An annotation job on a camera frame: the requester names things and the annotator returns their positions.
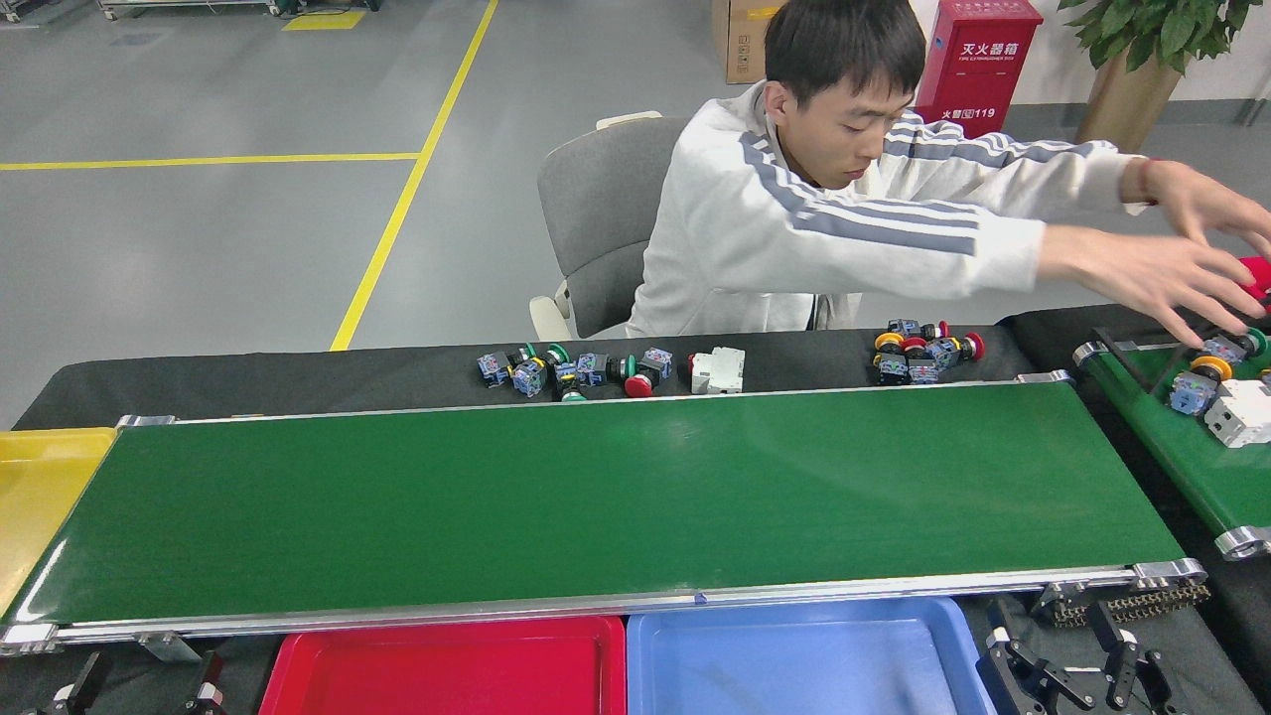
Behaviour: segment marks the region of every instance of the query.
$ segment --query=blue bin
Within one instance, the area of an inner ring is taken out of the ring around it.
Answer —
[[[993,715],[948,598],[632,616],[630,715]]]

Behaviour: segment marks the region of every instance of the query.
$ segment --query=red bracelet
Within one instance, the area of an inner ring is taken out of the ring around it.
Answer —
[[[1146,161],[1139,164],[1139,194],[1143,196],[1143,202],[1148,206],[1155,206],[1157,199],[1149,198],[1148,193],[1148,166],[1159,161],[1160,159],[1148,159]]]

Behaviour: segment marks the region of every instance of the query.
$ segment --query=man's hair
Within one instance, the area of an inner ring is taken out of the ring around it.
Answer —
[[[853,93],[881,81],[909,94],[925,55],[909,0],[791,0],[764,38],[768,79],[784,84],[801,108],[844,80]]]

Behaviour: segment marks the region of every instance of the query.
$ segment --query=gray office chair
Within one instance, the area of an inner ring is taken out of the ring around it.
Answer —
[[[671,150],[688,123],[637,117],[597,122],[602,128],[543,160],[539,199],[564,281],[554,297],[530,298],[540,340],[591,335],[630,316]],[[566,323],[571,312],[577,335]]]

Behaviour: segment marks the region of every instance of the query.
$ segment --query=gray stripe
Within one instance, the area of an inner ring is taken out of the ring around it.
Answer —
[[[850,237],[854,240],[864,240],[869,243],[883,243],[888,245],[904,245],[909,248],[921,248],[925,250],[939,250],[943,253],[961,253],[963,255],[975,255],[975,239],[958,235],[944,235],[944,234],[932,234],[920,231],[909,231],[894,227],[876,226],[864,222],[857,222],[848,217],[826,213],[820,210],[820,206],[834,204],[844,211],[854,212],[860,216],[868,217],[885,217],[888,220],[904,220],[907,224],[916,225],[929,225],[934,227],[951,227],[951,229],[965,229],[965,227],[977,227],[979,221],[974,220],[975,212],[972,210],[957,210],[952,204],[941,203],[923,203],[924,207],[930,207],[941,211],[949,211],[957,217],[952,217],[946,221],[930,216],[915,216],[913,213],[905,213],[904,211],[878,211],[869,210],[868,207],[860,204],[849,204],[838,201],[806,201],[803,197],[798,196],[793,189],[787,185],[782,185],[778,177],[778,166],[771,161],[773,154],[765,152],[759,149],[764,140],[752,132],[745,132],[741,136],[742,156],[759,177],[759,183],[763,185],[768,193],[777,199],[778,203],[789,213],[791,226],[803,230],[813,230],[817,232],[824,232],[826,235],[833,235],[838,237]],[[902,202],[886,202],[888,206],[895,206],[897,208],[902,207]]]
[[[958,140],[956,144],[929,144],[932,138]],[[905,114],[887,133],[883,152],[910,159],[965,159],[1000,169],[1022,159],[1045,163],[1063,154],[1089,156],[1096,144],[1065,145],[1063,149],[1037,144],[1012,142],[1004,133],[986,133],[979,138],[962,138],[961,127],[951,122],[924,124],[916,114]]]

